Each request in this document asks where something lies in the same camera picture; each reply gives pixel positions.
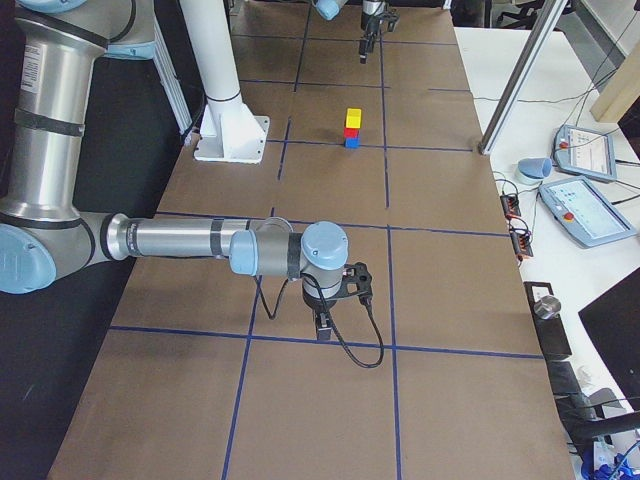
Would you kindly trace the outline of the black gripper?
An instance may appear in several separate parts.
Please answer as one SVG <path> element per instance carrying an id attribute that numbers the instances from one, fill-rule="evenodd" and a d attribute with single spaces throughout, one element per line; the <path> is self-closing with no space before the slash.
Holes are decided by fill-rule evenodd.
<path id="1" fill-rule="evenodd" d="M 393 32 L 398 22 L 399 14 L 394 9 L 371 14 L 362 13 L 363 37 L 359 40 L 359 62 L 361 64 L 367 63 L 368 56 L 374 51 L 374 39 L 383 33 L 383 27 L 386 27 L 387 32 Z"/>
<path id="2" fill-rule="evenodd" d="M 372 275 L 363 262 L 346 264 L 341 270 L 310 267 L 302 273 L 303 300 L 314 310 L 316 339 L 328 342 L 332 337 L 331 308 L 341 300 L 355 297 L 364 307 L 372 306 Z"/>

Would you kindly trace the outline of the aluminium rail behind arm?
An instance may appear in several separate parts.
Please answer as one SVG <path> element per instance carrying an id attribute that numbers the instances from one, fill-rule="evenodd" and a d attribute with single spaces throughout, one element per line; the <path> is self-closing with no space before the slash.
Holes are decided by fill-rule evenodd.
<path id="1" fill-rule="evenodd" d="M 157 19 L 154 19 L 154 35 L 153 62 L 174 114 L 179 133 L 185 135 L 191 129 L 192 117 Z"/>

